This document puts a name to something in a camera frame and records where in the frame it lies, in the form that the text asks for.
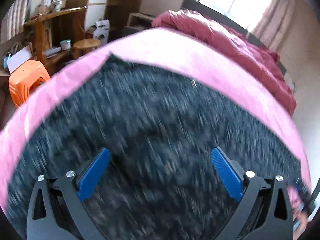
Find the person's right hand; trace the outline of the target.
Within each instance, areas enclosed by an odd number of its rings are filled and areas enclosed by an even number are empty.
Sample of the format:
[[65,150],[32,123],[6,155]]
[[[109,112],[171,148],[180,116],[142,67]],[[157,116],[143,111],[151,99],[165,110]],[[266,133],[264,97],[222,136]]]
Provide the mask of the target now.
[[294,209],[293,211],[293,231],[303,232],[309,223],[309,217],[304,211]]

